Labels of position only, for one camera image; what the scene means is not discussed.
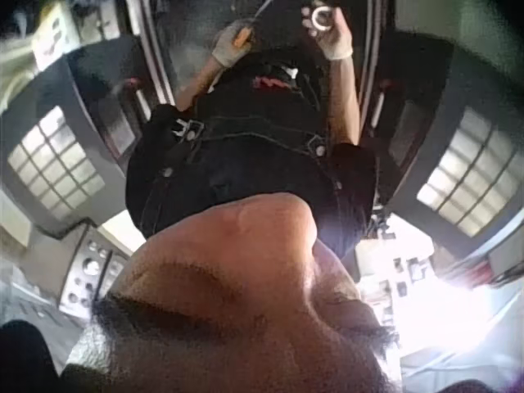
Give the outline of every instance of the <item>work glove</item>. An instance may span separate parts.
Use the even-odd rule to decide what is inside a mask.
[[[328,31],[318,31],[314,28],[311,12],[312,10],[309,7],[302,8],[302,25],[308,30],[309,35],[315,39],[324,56],[329,61],[334,61],[346,59],[353,55],[353,36],[342,10],[339,7],[333,8],[333,26]]]
[[[250,50],[251,44],[246,42],[241,47],[235,47],[233,41],[242,27],[248,26],[247,19],[235,20],[220,33],[219,39],[213,50],[213,57],[226,68],[231,68],[237,61],[242,59]]]

